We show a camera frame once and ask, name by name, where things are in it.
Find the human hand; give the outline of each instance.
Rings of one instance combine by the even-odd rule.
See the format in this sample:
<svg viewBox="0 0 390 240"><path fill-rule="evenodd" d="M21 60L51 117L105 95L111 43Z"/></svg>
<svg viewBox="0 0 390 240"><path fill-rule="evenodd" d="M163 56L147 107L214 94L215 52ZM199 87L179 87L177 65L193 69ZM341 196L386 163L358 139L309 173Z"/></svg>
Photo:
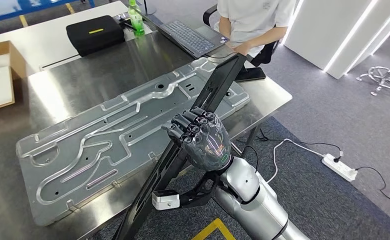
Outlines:
<svg viewBox="0 0 390 240"><path fill-rule="evenodd" d="M248 55L249 50L251 50L251 46L249 45L248 42L244 42L244 43L240 44L239 46L235 47L233 50L237 53L240 53L240 54L246 56L246 55Z"/></svg>

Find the laptop keyboard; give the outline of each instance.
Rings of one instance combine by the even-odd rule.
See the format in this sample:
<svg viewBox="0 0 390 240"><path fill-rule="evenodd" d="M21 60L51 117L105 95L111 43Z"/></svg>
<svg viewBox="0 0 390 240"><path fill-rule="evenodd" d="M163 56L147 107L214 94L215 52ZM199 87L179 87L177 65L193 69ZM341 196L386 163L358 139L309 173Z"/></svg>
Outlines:
<svg viewBox="0 0 390 240"><path fill-rule="evenodd" d="M194 53L203 54L214 48L210 41L178 20L164 24L161 27Z"/></svg>

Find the cardboard box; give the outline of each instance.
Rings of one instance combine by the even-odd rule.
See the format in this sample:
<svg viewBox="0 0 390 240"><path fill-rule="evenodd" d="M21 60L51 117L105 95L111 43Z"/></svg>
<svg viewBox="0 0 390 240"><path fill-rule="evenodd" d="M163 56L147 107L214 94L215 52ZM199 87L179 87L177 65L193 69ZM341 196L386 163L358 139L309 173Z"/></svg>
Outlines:
<svg viewBox="0 0 390 240"><path fill-rule="evenodd" d="M10 41L0 42L0 108L15 103L12 81L26 77L22 55Z"/></svg>

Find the power strip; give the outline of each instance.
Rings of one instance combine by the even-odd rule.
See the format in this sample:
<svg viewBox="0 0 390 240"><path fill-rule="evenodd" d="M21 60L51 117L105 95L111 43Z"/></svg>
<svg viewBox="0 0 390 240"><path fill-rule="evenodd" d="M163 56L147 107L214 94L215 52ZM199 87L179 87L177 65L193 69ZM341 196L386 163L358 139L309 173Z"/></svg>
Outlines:
<svg viewBox="0 0 390 240"><path fill-rule="evenodd" d="M357 170L348 167L341 161L335 162L334 160L335 157L328 153L321 161L324 163L324 165L328 166L331 170L335 171L347 181L352 182L353 180L355 180L358 173Z"/></svg>

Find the black case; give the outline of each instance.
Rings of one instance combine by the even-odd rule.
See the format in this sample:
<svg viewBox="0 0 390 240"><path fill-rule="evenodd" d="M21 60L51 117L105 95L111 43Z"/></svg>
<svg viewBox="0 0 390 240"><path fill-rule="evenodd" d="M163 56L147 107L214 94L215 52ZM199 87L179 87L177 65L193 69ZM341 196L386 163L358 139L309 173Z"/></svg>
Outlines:
<svg viewBox="0 0 390 240"><path fill-rule="evenodd" d="M71 44L82 56L123 43L124 32L111 16L101 16L67 26Z"/></svg>

